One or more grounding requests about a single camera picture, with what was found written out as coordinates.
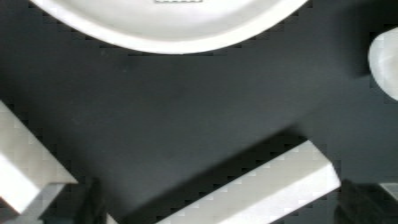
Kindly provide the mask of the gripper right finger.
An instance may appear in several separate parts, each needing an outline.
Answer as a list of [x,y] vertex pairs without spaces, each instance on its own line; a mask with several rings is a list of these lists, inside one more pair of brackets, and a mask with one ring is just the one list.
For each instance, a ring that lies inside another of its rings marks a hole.
[[398,183],[341,182],[335,224],[398,224]]

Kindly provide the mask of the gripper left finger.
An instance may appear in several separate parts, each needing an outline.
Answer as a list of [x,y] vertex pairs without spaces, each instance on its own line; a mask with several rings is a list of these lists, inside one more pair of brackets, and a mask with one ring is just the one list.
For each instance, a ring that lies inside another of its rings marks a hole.
[[99,182],[49,183],[23,212],[23,224],[106,224]]

